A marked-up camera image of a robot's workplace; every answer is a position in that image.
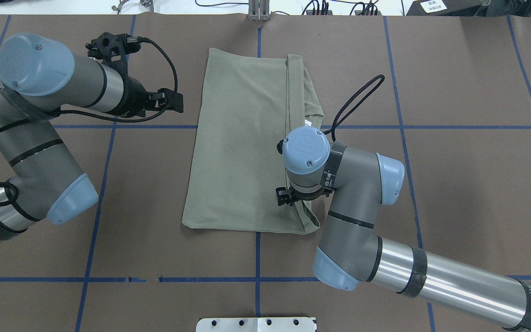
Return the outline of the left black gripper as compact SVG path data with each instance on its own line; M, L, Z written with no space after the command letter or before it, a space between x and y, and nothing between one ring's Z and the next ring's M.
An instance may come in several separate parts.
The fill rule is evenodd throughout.
M118 104L118 117L145 118L146 112L159 111L164 99L164 92L148 92L139 81L125 77L124 94Z

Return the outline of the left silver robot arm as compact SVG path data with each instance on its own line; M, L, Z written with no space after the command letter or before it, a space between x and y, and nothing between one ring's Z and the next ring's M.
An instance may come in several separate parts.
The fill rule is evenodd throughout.
M87 55L31 32L10 36L0 49L0 153L15 175L0 182L0 243L43 219L54 224L82 214L99 196L51 120L82 115L139 123L177 105L177 89L147 91L128 74L127 55L143 36L104 32Z

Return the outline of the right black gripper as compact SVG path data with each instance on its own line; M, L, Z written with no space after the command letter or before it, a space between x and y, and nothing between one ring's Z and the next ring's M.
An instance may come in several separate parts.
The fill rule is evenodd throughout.
M316 198L324 195L326 195L326 189L323 187L320 187L317 191L311 193L303 193L293 187L289 187L289 196L291 198L291 202L313 201Z

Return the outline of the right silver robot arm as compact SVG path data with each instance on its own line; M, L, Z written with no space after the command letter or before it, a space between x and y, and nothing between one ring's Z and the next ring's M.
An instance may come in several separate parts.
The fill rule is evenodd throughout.
M313 271L531 332L531 130L403 130L397 157L303 126L279 204L331 195Z

